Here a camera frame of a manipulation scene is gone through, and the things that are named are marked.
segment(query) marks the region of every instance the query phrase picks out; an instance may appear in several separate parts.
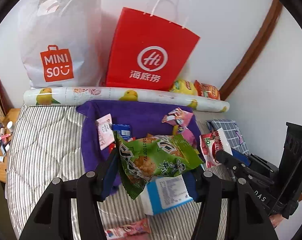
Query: bed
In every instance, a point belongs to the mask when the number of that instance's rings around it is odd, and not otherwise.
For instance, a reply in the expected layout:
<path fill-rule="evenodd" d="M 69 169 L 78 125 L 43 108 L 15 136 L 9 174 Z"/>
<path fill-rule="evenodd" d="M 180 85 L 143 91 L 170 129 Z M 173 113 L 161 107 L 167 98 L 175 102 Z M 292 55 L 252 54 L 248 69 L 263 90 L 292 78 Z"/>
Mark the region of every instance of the bed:
<path fill-rule="evenodd" d="M 202 133 L 208 133 L 205 121 L 223 118 L 221 113 L 195 111 Z M 14 232 L 19 238 L 27 219 L 52 179 L 64 181 L 85 173 L 81 155 L 81 133 L 84 116 L 75 106 L 23 105 L 16 122 L 7 167 L 7 200 Z M 212 168 L 217 176 L 230 179 L 224 166 Z M 189 202 L 170 211 L 148 216 L 153 240 L 187 240 L 200 209 L 199 203 Z M 224 239 L 227 201 L 222 200 L 217 239 Z M 143 213 L 138 197 L 131 200 L 120 185 L 116 194 L 99 203 L 105 229 L 140 220 Z M 72 200 L 72 227 L 75 240 L 80 240 L 76 201 Z"/>

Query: haidilao shopping bag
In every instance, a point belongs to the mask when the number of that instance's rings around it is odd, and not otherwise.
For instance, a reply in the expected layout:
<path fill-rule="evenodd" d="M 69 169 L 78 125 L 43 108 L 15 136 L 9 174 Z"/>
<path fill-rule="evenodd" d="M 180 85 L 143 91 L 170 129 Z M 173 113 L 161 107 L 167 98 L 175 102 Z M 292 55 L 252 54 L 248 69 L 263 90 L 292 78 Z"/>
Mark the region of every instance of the haidilao shopping bag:
<path fill-rule="evenodd" d="M 106 85 L 169 90 L 199 36 L 166 19 L 124 7 L 111 47 Z"/>
<path fill-rule="evenodd" d="M 30 0 L 19 13 L 21 59 L 34 88 L 96 86 L 101 0 Z"/>

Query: wooden table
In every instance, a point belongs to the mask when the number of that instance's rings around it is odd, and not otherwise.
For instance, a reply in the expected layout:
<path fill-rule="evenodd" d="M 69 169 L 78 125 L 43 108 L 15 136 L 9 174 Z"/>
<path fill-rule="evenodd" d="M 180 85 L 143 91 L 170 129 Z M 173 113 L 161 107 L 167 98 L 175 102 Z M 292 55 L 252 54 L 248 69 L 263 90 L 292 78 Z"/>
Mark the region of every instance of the wooden table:
<path fill-rule="evenodd" d="M 19 115 L 20 109 L 19 108 L 12 108 L 7 113 L 6 117 L 4 118 L 2 124 L 5 127 L 5 133 L 10 133 L 10 131 L 6 128 L 6 125 L 9 121 L 12 121 L 15 124 L 17 117 Z M 8 161 L 9 153 L 6 154 L 4 157 L 4 162 L 0 162 L 0 181 L 6 183 L 6 168 L 7 168 L 7 161 Z"/>

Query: purple towel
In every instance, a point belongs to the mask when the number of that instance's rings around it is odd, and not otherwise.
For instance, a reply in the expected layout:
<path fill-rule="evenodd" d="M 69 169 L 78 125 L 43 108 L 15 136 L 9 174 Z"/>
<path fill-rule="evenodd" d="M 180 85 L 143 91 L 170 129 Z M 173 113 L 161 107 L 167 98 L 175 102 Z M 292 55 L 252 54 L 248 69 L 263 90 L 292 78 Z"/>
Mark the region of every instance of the purple towel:
<path fill-rule="evenodd" d="M 100 150 L 98 131 L 94 123 L 96 119 L 106 114 L 111 114 L 113 123 L 129 124 L 131 126 L 131 134 L 136 138 L 146 137 L 147 133 L 152 135 L 171 135 L 173 126 L 161 121 L 164 115 L 177 107 L 192 112 L 192 109 L 186 106 L 130 101 L 92 100 L 78 106 L 76 111 L 87 117 L 83 123 L 81 137 L 85 171 L 94 170 L 109 155 L 108 147 L 102 151 Z M 192 117 L 188 128 L 193 132 L 197 140 L 198 150 L 200 150 L 199 136 L 201 132 L 196 124 L 195 116 Z M 117 175 L 114 186 L 118 186 L 120 182 L 120 176 Z"/>

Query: pink candy wrapper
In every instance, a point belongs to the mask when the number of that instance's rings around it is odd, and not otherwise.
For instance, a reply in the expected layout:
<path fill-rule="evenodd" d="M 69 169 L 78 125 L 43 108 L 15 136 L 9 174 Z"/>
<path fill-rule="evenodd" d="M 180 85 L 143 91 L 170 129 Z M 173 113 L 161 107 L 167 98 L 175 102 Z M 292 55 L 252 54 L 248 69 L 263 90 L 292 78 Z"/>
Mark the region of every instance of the pink candy wrapper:
<path fill-rule="evenodd" d="M 173 135 L 181 134 L 183 138 L 193 147 L 196 148 L 196 140 L 193 133 L 185 126 L 175 125 L 173 127 Z"/>
<path fill-rule="evenodd" d="M 190 120 L 193 116 L 193 113 L 183 111 L 181 108 L 176 108 L 173 111 L 169 112 L 168 115 L 165 115 L 162 119 L 162 122 L 167 122 L 174 125 L 188 126 Z"/>
<path fill-rule="evenodd" d="M 112 131 L 112 117 L 111 114 L 107 114 L 95 121 L 98 129 L 100 149 L 104 150 L 111 143 L 114 142 L 114 136 Z"/>
<path fill-rule="evenodd" d="M 205 158 L 205 164 L 207 168 L 218 166 L 215 159 L 215 154 L 218 150 L 224 150 L 232 155 L 231 147 L 228 143 L 227 137 L 224 134 L 223 128 L 219 128 L 217 131 L 208 134 L 200 135 L 200 148 Z"/>
<path fill-rule="evenodd" d="M 135 236 L 126 236 L 124 238 L 119 238 L 118 240 L 150 240 L 149 234 L 135 235 Z"/>
<path fill-rule="evenodd" d="M 131 239 L 130 236 L 135 236 L 144 233 L 151 233 L 149 226 L 149 220 L 144 218 L 138 222 L 132 223 L 130 225 L 121 226 L 118 228 L 111 228 L 105 230 L 107 239 Z"/>

